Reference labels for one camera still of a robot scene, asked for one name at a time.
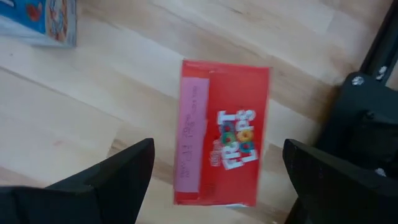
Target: wooden floor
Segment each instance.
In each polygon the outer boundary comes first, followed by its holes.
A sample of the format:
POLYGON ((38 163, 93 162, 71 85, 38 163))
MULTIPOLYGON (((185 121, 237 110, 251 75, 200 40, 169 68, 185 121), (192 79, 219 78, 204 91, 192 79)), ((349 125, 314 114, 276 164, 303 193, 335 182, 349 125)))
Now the wooden floor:
POLYGON ((283 223, 297 197, 284 139, 316 139, 391 1, 78 0, 73 50, 0 38, 0 184, 45 186, 153 137, 138 223, 283 223), (183 58, 274 68, 255 208, 172 204, 183 58))

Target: blue cereal box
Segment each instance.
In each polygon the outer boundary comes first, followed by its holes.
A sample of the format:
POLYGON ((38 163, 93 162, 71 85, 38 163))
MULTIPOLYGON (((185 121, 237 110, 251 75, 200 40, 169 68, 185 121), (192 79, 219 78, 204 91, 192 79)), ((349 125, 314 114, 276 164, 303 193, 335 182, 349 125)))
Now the blue cereal box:
POLYGON ((32 45, 76 45, 76 0, 0 0, 0 35, 32 45))

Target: red cereal box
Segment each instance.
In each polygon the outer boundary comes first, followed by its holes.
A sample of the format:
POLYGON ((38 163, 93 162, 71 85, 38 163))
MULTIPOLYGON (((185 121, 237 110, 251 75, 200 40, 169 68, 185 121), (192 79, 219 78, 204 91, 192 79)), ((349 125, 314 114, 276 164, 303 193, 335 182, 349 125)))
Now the red cereal box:
POLYGON ((174 203, 255 206, 269 69, 185 60, 174 203))

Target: pink label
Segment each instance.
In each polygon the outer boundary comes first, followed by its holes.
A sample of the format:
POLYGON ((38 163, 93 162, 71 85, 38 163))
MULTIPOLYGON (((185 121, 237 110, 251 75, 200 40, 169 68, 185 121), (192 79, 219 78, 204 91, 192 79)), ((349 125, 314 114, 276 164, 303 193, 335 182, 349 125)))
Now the pink label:
POLYGON ((175 190, 199 192, 209 79, 182 78, 175 190))

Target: cereal box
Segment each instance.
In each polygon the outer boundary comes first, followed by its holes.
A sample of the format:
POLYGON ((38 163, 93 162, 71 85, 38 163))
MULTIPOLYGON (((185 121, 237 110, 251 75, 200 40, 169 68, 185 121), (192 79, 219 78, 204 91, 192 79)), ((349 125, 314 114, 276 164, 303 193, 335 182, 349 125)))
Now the cereal box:
POLYGON ((76 45, 76 0, 0 0, 0 34, 32 45, 76 45))
POLYGON ((174 203, 255 206, 269 69, 185 60, 174 203))

